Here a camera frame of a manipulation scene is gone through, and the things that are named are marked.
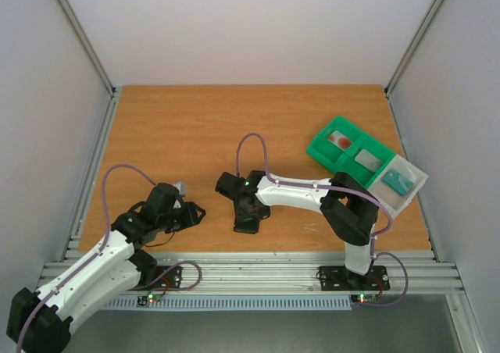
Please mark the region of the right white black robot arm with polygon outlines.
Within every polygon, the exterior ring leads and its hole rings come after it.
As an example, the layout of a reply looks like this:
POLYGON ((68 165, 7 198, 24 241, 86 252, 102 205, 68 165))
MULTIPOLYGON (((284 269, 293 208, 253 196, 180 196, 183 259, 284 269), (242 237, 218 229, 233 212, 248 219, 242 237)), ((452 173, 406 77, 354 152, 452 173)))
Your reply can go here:
POLYGON ((294 179, 253 170, 247 177, 222 173, 215 191, 233 202, 234 231, 256 234, 273 206, 321 214, 345 244, 342 276, 351 287, 363 287, 373 276, 372 232, 378 200, 347 173, 320 180, 294 179))

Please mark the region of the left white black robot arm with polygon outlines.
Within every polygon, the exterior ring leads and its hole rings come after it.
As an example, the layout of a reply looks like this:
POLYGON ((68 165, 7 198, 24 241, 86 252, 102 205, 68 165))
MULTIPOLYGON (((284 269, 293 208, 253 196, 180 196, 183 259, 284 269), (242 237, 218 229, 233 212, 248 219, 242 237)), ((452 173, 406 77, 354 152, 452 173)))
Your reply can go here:
POLYGON ((9 311, 7 336, 18 352, 61 352, 76 330, 126 291, 180 290, 181 265, 159 266, 144 250, 159 233, 198 225, 205 210, 184 200, 183 184, 155 185, 131 206, 99 242, 65 272, 35 291, 23 288, 9 311))

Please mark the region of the black leather card holder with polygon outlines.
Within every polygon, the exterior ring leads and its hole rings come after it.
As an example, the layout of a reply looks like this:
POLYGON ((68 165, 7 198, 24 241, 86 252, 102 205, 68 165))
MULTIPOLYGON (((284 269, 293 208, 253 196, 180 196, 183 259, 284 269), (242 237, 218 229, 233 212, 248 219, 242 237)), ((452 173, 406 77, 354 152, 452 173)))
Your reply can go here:
POLYGON ((235 209, 234 232, 243 234, 257 234, 259 232, 259 224, 262 220, 270 217, 270 208, 258 209, 235 209))

